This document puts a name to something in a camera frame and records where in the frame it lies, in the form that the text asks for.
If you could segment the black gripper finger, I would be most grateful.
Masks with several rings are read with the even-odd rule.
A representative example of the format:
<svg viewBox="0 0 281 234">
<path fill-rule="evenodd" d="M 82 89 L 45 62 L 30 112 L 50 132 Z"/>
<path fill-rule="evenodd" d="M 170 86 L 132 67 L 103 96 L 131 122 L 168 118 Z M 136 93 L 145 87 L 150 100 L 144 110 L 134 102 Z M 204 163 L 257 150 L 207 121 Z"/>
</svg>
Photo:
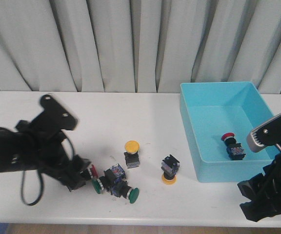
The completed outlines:
<svg viewBox="0 0 281 234">
<path fill-rule="evenodd" d="M 68 163 L 62 173 L 62 183 L 70 192 L 83 187 L 91 179 L 88 171 L 90 164 L 89 159 L 80 156 L 74 156 Z"/>
<path fill-rule="evenodd" d="M 270 200 L 267 194 L 271 177 L 259 173 L 249 180 L 241 181 L 237 184 L 240 193 L 249 199 L 251 202 L 258 202 L 263 200 Z"/>
<path fill-rule="evenodd" d="M 240 208 L 246 219 L 258 222 L 266 217 L 281 215 L 281 195 L 263 196 L 253 199 L 245 196 L 250 202 L 240 204 Z"/>
</svg>

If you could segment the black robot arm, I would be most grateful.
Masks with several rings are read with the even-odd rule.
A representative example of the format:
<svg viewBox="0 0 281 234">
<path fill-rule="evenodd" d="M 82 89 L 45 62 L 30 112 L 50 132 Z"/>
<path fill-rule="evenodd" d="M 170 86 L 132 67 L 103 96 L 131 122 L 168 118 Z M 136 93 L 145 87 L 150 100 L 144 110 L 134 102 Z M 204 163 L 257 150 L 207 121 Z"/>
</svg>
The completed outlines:
<svg viewBox="0 0 281 234">
<path fill-rule="evenodd" d="M 67 138 L 54 124 L 34 125 L 21 120 L 16 131 L 0 127 L 0 173 L 36 170 L 70 191 L 91 179 L 90 161 L 78 155 L 69 158 L 62 142 Z"/>
</svg>

